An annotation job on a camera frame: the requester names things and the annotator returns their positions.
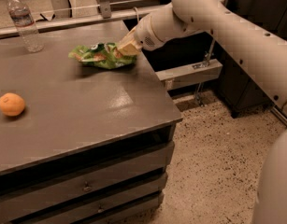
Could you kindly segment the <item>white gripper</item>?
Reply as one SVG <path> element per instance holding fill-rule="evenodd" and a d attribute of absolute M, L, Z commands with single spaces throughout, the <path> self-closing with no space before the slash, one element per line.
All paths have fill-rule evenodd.
<path fill-rule="evenodd" d="M 154 12 L 145 16 L 117 45 L 124 56 L 138 55 L 142 48 L 155 50 L 164 45 L 164 17 Z"/>

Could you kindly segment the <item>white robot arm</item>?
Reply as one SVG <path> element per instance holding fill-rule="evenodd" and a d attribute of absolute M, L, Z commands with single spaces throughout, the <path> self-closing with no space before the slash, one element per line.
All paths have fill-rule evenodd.
<path fill-rule="evenodd" d="M 141 19 L 118 51 L 137 55 L 197 31 L 211 35 L 287 118 L 287 41 L 239 17 L 220 0 L 171 0 Z M 251 224 L 287 224 L 287 130 L 266 157 Z"/>

